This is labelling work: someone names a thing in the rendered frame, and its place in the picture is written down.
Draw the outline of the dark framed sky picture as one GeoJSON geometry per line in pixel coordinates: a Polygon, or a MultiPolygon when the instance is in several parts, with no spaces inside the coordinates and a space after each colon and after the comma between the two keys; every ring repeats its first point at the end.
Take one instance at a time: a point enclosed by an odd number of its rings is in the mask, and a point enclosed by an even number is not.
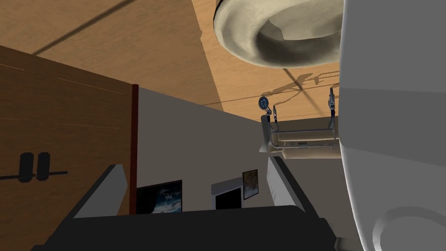
{"type": "Polygon", "coordinates": [[[182,211],[182,180],[138,187],[136,214],[157,214],[182,211]]]}

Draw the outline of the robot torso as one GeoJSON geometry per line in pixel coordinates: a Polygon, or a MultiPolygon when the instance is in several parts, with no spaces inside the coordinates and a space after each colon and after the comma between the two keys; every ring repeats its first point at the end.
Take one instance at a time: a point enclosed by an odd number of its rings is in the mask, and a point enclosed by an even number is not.
{"type": "Polygon", "coordinates": [[[446,0],[345,0],[340,84],[364,251],[446,251],[446,0]]]}

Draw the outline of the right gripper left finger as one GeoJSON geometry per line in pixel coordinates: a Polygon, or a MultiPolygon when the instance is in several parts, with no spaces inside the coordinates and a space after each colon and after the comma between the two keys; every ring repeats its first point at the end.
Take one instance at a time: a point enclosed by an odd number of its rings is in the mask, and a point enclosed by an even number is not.
{"type": "Polygon", "coordinates": [[[123,165],[110,165],[75,205],[71,219],[116,216],[127,188],[123,165]]]}

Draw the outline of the small framed brown picture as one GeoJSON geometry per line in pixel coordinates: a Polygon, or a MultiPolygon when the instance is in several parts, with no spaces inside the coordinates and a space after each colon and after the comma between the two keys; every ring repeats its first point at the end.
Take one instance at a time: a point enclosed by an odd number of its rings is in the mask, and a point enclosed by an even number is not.
{"type": "Polygon", "coordinates": [[[243,179],[243,199],[247,200],[259,193],[258,169],[242,173],[243,179]]]}

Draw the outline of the white-framed dark fireplace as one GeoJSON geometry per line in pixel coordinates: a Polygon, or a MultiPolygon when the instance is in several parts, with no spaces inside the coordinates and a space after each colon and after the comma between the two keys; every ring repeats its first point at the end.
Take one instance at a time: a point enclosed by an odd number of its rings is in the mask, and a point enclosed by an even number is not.
{"type": "Polygon", "coordinates": [[[243,207],[242,177],[211,184],[212,210],[243,207]]]}

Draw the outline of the metal-framed wheeled cart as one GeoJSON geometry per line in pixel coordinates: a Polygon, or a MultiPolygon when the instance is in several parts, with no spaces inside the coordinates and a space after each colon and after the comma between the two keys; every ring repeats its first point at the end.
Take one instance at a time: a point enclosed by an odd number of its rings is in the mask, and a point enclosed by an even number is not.
{"type": "Polygon", "coordinates": [[[281,153],[285,159],[341,159],[333,88],[328,100],[330,117],[284,121],[284,129],[280,129],[276,108],[269,108],[267,97],[260,97],[258,105],[265,111],[259,152],[281,153]]]}

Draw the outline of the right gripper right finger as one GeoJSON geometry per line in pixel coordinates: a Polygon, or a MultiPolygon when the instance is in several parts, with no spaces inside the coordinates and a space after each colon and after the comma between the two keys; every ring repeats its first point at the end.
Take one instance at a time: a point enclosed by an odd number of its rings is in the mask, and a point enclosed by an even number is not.
{"type": "Polygon", "coordinates": [[[313,204],[303,192],[284,160],[279,156],[268,158],[267,183],[276,207],[294,205],[303,210],[310,218],[319,218],[313,204]]]}

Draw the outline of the beige round pouf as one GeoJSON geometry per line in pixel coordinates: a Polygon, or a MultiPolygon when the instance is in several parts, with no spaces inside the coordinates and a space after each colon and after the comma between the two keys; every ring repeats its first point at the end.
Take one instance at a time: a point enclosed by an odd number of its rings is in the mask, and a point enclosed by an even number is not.
{"type": "Polygon", "coordinates": [[[235,57],[267,68],[337,62],[344,0],[221,0],[213,31],[235,57]]]}

